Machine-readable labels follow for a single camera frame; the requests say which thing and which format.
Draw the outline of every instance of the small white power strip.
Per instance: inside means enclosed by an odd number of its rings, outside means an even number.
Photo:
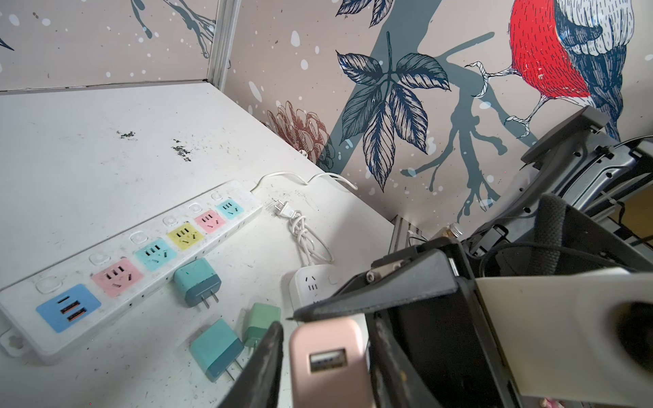
[[[335,266],[329,264],[311,265],[298,269],[289,284],[293,310],[330,298],[342,285],[347,283],[347,280]],[[367,348],[369,334],[365,314],[357,313],[349,317],[358,323],[362,332],[362,345]]]
[[[237,181],[201,194],[0,292],[0,310],[56,363],[252,221],[263,205]]]

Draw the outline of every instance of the yellow outlet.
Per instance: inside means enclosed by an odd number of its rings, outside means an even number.
[[[190,223],[185,223],[176,230],[169,232],[168,237],[170,237],[172,242],[177,244],[179,249],[182,251],[189,249],[204,239],[204,236],[190,225]]]

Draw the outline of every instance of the white power cord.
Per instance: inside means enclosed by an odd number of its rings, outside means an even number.
[[[277,209],[277,215],[279,217],[288,218],[290,222],[290,230],[293,233],[293,235],[297,238],[297,246],[299,246],[300,250],[304,252],[304,255],[306,256],[306,262],[309,266],[315,265],[313,259],[321,260],[323,262],[328,262],[328,263],[334,262],[336,260],[331,254],[331,251],[329,250],[328,246],[325,244],[324,241],[322,241],[322,238],[320,238],[315,233],[315,231],[313,231],[313,229],[306,224],[306,216],[302,215],[301,211],[294,210],[293,207],[291,207],[290,203],[288,203],[287,201],[284,203],[277,200],[277,204],[274,207],[275,209]],[[320,241],[322,246],[326,249],[328,258],[322,256],[320,252],[315,250],[315,242],[311,239],[309,233],[310,235],[314,236],[318,241]]]
[[[299,180],[301,180],[301,182],[302,182],[304,185],[309,185],[309,184],[311,183],[311,181],[315,180],[315,179],[318,178],[318,177],[331,176],[332,178],[334,178],[334,179],[340,181],[341,183],[345,183],[345,184],[347,184],[348,186],[350,186],[350,187],[353,188],[354,190],[358,190],[358,187],[356,187],[355,185],[353,185],[349,180],[347,180],[347,179],[344,178],[343,176],[341,176],[341,175],[339,175],[339,174],[336,174],[336,173],[320,173],[320,174],[316,174],[316,175],[314,175],[313,177],[311,177],[310,180],[306,181],[306,180],[304,180],[304,178],[302,178],[302,176],[300,176],[299,174],[294,173],[294,172],[276,172],[276,173],[266,174],[265,176],[261,177],[261,179],[259,180],[259,183],[256,185],[256,187],[254,187],[254,188],[251,190],[251,192],[254,193],[256,190],[258,190],[259,187],[261,186],[261,183],[262,183],[263,180],[265,180],[266,178],[270,178],[270,177],[274,177],[274,176],[282,176],[282,175],[284,175],[284,174],[290,174],[291,176],[295,176],[296,178],[298,178]]]

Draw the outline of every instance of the green phone charger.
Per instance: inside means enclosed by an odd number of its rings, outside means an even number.
[[[243,351],[243,343],[220,319],[191,344],[191,354],[209,380],[216,382]]]
[[[281,321],[281,309],[265,303],[254,303],[245,330],[245,347],[256,347],[273,322]]]
[[[220,290],[222,281],[208,261],[199,258],[177,269],[174,272],[174,283],[189,307],[204,302],[208,309],[206,300],[213,297],[217,302],[215,294]]]

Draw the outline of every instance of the pink outlet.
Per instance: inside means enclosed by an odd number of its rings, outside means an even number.
[[[195,222],[209,234],[211,232],[217,231],[220,227],[227,223],[213,210],[208,210],[204,214],[200,215],[195,219]]]
[[[142,278],[143,274],[127,258],[122,258],[91,277],[102,288],[104,293],[112,298],[115,298]]]

